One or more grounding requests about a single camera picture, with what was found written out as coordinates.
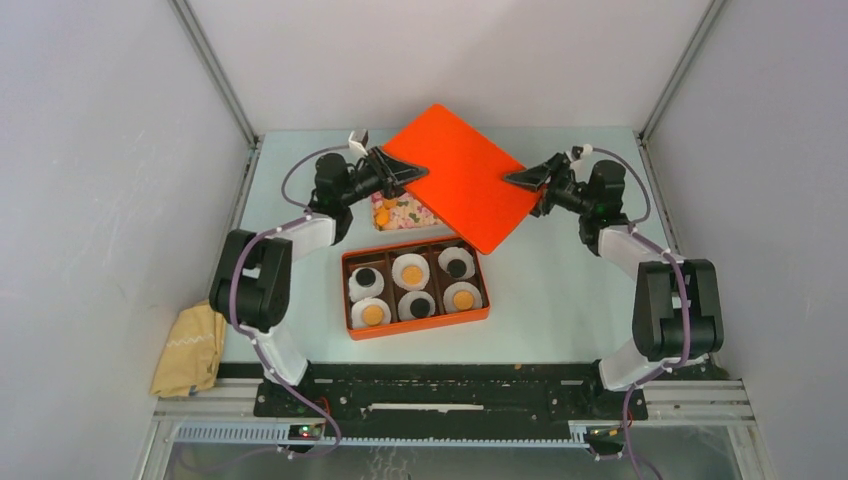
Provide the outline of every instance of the light blue table surface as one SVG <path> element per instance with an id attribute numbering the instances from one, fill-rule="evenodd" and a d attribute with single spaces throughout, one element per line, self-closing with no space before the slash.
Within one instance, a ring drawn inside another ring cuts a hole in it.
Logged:
<path id="1" fill-rule="evenodd" d="M 385 143 L 397 130 L 373 130 L 370 145 Z M 532 166 L 573 145 L 590 143 L 619 153 L 647 184 L 633 132 L 628 128 L 481 128 L 521 163 Z M 265 136 L 246 202 L 241 228 L 265 230 L 297 217 L 280 184 L 300 158 L 330 145 L 345 144 L 349 131 L 280 131 Z M 585 180 L 590 157 L 582 172 Z M 306 201 L 314 167 L 306 164 L 289 194 Z M 628 175 L 624 209 L 644 213 L 636 181 Z M 353 207 L 354 222 L 343 242 L 319 250 L 292 268 L 291 300 L 284 322 L 306 357 L 350 363 L 544 363 L 591 362 L 614 352 L 630 337 L 635 283 L 580 243 L 577 216 L 556 209 L 529 217 L 490 255 L 481 268 L 491 299 L 489 318 L 422 332 L 353 341 L 344 324 L 341 255 L 350 250 L 450 234 L 446 227 L 378 232 L 368 202 Z M 656 213 L 640 226 L 665 245 Z M 227 333 L 224 362 L 255 362 L 244 337 Z"/>

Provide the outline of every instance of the orange lid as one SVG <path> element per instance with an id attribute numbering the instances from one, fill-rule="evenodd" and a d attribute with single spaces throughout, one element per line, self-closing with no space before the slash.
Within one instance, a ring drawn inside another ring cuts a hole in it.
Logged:
<path id="1" fill-rule="evenodd" d="M 433 105 L 383 146 L 429 169 L 405 188 L 483 254 L 492 253 L 538 199 L 503 180 L 524 167 L 442 105 Z"/>

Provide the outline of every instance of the orange tray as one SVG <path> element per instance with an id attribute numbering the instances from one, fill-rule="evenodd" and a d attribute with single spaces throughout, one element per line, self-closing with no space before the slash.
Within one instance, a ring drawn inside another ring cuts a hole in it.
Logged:
<path id="1" fill-rule="evenodd" d="M 461 247 L 471 253 L 474 259 L 474 268 L 476 273 L 469 279 L 463 280 L 468 282 L 480 290 L 480 296 L 483 300 L 483 308 L 476 310 L 467 310 L 458 313 L 445 313 L 443 302 L 444 289 L 450 284 L 455 283 L 450 275 L 439 268 L 438 257 L 444 249 L 448 247 Z M 392 262 L 395 258 L 405 253 L 418 253 L 422 255 L 430 266 L 430 281 L 424 287 L 424 291 L 433 296 L 436 301 L 436 314 L 432 317 L 421 318 L 417 320 L 406 320 L 401 322 L 398 320 L 397 303 L 406 290 L 397 286 L 392 281 Z M 353 271 L 359 267 L 372 267 L 378 270 L 383 275 L 385 287 L 382 293 L 377 295 L 377 298 L 383 300 L 389 305 L 392 319 L 387 325 L 378 325 L 376 327 L 367 328 L 351 328 L 350 310 L 353 302 L 350 301 L 350 292 L 348 290 L 348 279 L 353 275 Z M 459 237 L 441 237 L 420 242 L 402 243 L 397 245 L 389 245 L 378 248 L 369 248 L 365 250 L 357 250 L 347 252 L 342 255 L 342 285 L 344 288 L 345 299 L 345 326 L 350 338 L 354 340 L 365 340 L 367 338 L 384 337 L 386 335 L 395 335 L 398 333 L 415 332 L 418 330 L 426 330 L 428 328 L 445 327 L 448 325 L 456 325 L 458 323 L 473 322 L 475 320 L 483 320 L 489 316 L 489 295 L 486 291 L 486 283 L 483 281 L 483 273 L 480 269 L 480 261 L 477 257 L 477 252 L 466 241 Z"/>

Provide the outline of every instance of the yellow cloth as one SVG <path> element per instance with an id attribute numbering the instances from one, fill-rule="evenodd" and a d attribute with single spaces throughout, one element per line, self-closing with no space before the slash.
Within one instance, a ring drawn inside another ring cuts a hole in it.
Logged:
<path id="1" fill-rule="evenodd" d="M 150 393 L 187 396 L 212 388 L 224 351 L 224 316 L 204 302 L 180 312 L 159 358 Z"/>

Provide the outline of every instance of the white wall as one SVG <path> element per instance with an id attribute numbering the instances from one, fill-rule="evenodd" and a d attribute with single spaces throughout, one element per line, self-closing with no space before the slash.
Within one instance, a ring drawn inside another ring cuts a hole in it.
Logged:
<path id="1" fill-rule="evenodd" d="M 848 3 L 730 2 L 651 153 L 779 478 L 845 478 Z"/>
<path id="2" fill-rule="evenodd" d="M 641 128 L 709 0 L 194 0 L 253 126 Z"/>
<path id="3" fill-rule="evenodd" d="M 0 5 L 0 478 L 129 478 L 247 147 L 164 0 Z"/>

